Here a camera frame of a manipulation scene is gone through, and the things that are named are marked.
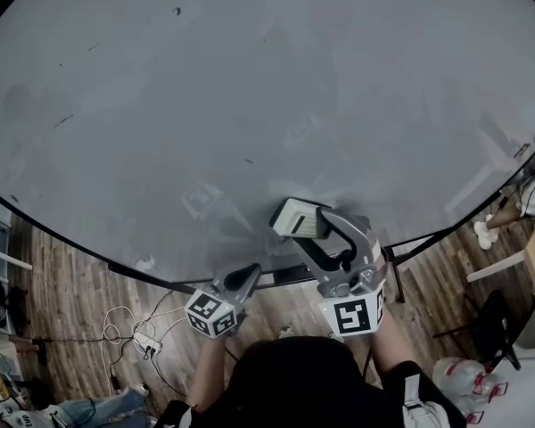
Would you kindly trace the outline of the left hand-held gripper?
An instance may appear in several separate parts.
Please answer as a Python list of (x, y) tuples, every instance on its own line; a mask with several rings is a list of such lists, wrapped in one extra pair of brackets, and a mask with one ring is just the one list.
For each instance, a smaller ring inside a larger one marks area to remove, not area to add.
[(236, 333), (245, 318), (244, 302), (262, 276), (259, 263), (215, 274), (205, 288), (197, 289), (185, 306), (189, 325), (210, 339)]

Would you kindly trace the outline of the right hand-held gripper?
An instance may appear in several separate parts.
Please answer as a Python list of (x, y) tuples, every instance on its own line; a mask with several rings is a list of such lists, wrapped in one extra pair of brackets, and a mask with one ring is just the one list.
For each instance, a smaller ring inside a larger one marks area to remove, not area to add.
[(332, 208), (317, 208), (317, 218), (350, 245), (347, 253), (330, 256), (314, 240), (293, 238), (293, 246), (309, 271), (323, 286), (340, 282), (340, 268), (357, 270), (319, 303), (326, 323), (340, 337), (377, 331), (383, 319), (386, 259), (380, 243), (371, 244), (369, 228), (351, 215)]

